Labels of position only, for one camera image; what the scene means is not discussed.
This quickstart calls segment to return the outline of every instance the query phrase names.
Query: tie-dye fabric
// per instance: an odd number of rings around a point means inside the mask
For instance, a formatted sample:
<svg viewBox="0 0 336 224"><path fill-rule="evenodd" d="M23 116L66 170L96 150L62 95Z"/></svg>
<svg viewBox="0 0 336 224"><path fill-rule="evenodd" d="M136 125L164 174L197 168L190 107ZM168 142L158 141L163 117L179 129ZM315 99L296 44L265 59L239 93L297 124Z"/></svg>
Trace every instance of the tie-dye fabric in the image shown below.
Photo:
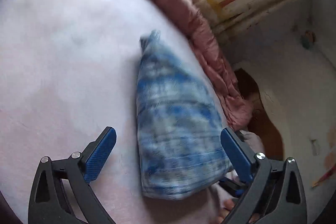
<svg viewBox="0 0 336 224"><path fill-rule="evenodd" d="M182 199L223 177L231 163L222 123L206 86L152 32L141 39L137 82L143 194Z"/></svg>

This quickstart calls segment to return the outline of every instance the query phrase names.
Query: red object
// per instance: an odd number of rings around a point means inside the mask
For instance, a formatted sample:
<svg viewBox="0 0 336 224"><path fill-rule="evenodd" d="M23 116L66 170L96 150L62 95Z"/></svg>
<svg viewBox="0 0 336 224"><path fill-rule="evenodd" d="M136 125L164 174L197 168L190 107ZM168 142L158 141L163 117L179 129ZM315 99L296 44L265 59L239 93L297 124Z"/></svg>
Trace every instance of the red object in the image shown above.
<svg viewBox="0 0 336 224"><path fill-rule="evenodd" d="M152 1L189 39L194 54L214 86L228 125L234 130L246 127L253 106L241 97L237 78L199 9L191 0Z"/></svg>
<svg viewBox="0 0 336 224"><path fill-rule="evenodd" d="M316 187L318 186L321 182L327 180L328 178L330 178L336 171L336 164L330 168L327 173L325 173L318 181L314 182L312 187Z"/></svg>

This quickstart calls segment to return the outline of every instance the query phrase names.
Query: white wall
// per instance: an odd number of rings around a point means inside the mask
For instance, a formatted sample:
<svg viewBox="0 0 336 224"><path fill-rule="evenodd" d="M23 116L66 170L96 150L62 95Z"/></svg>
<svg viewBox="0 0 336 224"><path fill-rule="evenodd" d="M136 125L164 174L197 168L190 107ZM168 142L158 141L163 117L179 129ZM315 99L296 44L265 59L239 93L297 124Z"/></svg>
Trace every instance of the white wall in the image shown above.
<svg viewBox="0 0 336 224"><path fill-rule="evenodd" d="M336 0L311 0L317 46L336 67Z"/></svg>
<svg viewBox="0 0 336 224"><path fill-rule="evenodd" d="M298 162L308 223L318 217L336 190L335 179L311 189L312 183L326 172L323 162L329 150L327 133L336 124L336 71L321 52L322 46L331 47L334 43L332 35L336 30L327 20L336 15L336 10L329 11L324 18L325 14L314 7L321 2L289 3L232 39L223 49L232 64L238 67L243 64L256 80L272 122L281 134L290 136L287 143L292 147L285 154L291 153ZM310 13L314 17L313 27L309 24ZM300 43L300 35L306 29L313 29L318 38L311 50L304 49ZM317 156L313 155L310 139L318 140Z"/></svg>

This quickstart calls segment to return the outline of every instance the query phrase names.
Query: white bed sheet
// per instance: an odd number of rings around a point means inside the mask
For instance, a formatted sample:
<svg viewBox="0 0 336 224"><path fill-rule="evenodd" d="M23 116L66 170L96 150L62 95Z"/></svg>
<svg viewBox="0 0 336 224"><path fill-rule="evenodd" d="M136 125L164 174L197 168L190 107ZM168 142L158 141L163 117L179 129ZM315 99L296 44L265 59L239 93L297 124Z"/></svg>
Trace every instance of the white bed sheet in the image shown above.
<svg viewBox="0 0 336 224"><path fill-rule="evenodd" d="M216 186L178 202L142 197L135 86L139 38L152 29L204 80L226 127L187 39L151 1L0 0L0 190L24 224L39 160L82 151L106 126L117 144L91 186L117 224L216 215Z"/></svg>

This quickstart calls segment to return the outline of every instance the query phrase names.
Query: white fabric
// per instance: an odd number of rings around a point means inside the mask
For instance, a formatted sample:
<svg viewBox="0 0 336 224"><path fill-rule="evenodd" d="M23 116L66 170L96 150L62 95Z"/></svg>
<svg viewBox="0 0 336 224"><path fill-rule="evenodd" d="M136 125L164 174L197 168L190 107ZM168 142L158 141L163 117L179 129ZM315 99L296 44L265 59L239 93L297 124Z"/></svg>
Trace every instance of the white fabric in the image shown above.
<svg viewBox="0 0 336 224"><path fill-rule="evenodd" d="M216 215L213 191L180 202L141 195L135 86L139 38L153 29L204 80L226 127L187 39L149 0L0 0L0 190L24 224L40 159L82 151L106 126L117 144L91 186L117 224Z"/></svg>

